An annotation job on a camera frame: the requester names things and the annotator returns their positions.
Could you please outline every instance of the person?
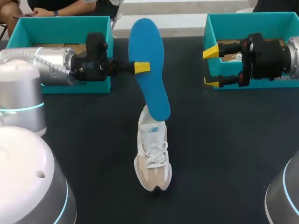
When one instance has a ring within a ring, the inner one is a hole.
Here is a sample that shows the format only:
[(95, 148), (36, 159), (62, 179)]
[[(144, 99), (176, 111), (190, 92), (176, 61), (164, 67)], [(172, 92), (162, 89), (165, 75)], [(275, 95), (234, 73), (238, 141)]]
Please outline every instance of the person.
[(297, 15), (299, 15), (299, 1), (258, 0), (253, 12), (295, 12)]
[(0, 21), (7, 24), (7, 32), (10, 37), (13, 33), (17, 20), (14, 16), (22, 14), (18, 0), (0, 0)]
[[(18, 0), (2, 1), (6, 4), (1, 8), (1, 19), (7, 24), (10, 37), (17, 23), (13, 16), (21, 15), (22, 12), (16, 4)], [(114, 18), (119, 7), (110, 0), (28, 0), (28, 5), (34, 17), (109, 15)]]

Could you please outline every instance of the blue led light ring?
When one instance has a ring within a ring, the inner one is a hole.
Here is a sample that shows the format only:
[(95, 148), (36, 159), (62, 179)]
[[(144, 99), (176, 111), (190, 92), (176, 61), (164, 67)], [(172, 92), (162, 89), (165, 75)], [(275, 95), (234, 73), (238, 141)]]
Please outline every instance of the blue led light ring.
[(65, 183), (66, 183), (66, 197), (65, 197), (65, 202), (64, 202), (64, 206), (59, 214), (59, 216), (57, 217), (57, 219), (55, 220), (55, 222), (53, 224), (57, 224), (61, 218), (61, 216), (63, 215), (64, 213), (64, 210), (65, 210), (65, 207), (66, 207), (66, 204), (67, 204), (67, 199), (69, 198), (69, 186), (67, 184), (67, 181), (65, 180)]
[(296, 212), (296, 214), (299, 216), (299, 211), (298, 211), (298, 209), (295, 207), (294, 203), (292, 202), (292, 200), (291, 200), (291, 198), (290, 198), (290, 196), (289, 196), (289, 193), (288, 193), (288, 191), (287, 191), (287, 189), (286, 189), (286, 184), (285, 184), (285, 171), (286, 171), (286, 168), (287, 168), (287, 166), (289, 165), (290, 161), (287, 163), (287, 165), (285, 166), (285, 169), (284, 169), (283, 184), (284, 184), (284, 190), (285, 190), (286, 198), (288, 199), (288, 201), (289, 201), (291, 207), (294, 209), (294, 211)]
[(42, 107), (44, 105), (44, 102), (42, 102), (39, 105), (36, 106), (30, 106), (30, 107), (26, 107), (26, 108), (19, 108), (19, 109), (0, 109), (1, 112), (20, 112), (20, 111), (29, 111), (29, 110), (33, 110), (39, 107)]

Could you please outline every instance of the shoe logo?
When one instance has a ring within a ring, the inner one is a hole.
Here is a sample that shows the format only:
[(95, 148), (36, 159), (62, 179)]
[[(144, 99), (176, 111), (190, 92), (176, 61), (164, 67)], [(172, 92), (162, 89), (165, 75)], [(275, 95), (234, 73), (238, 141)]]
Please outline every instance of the shoe logo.
[(157, 127), (151, 127), (149, 132), (157, 132), (158, 131), (158, 128)]

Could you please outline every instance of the person's hand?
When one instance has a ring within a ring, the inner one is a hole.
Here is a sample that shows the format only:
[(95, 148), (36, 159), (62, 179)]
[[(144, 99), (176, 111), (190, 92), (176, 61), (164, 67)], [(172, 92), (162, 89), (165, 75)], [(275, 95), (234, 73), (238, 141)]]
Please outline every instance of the person's hand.
[(48, 16), (54, 16), (54, 12), (48, 11), (43, 8), (34, 8), (33, 13), (35, 14), (34, 17), (48, 17)]

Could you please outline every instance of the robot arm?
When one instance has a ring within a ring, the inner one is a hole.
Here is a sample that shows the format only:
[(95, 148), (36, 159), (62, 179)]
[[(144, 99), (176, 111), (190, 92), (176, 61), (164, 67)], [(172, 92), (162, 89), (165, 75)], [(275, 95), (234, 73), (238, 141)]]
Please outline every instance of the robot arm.
[(45, 86), (74, 85), (78, 81), (104, 81), (118, 71), (133, 75), (150, 71), (148, 62), (122, 63), (108, 58), (108, 44), (102, 33), (89, 33), (86, 51), (76, 54), (71, 48), (4, 49), (0, 62), (23, 60), (34, 64)]
[(248, 86), (251, 79), (274, 80), (284, 73), (291, 78), (299, 77), (299, 37), (291, 38), (286, 46), (278, 39), (264, 40), (260, 33), (250, 34), (240, 43), (217, 44), (203, 52), (203, 58), (224, 57), (241, 52), (242, 71), (233, 76), (205, 78), (205, 84), (223, 87), (229, 84)]

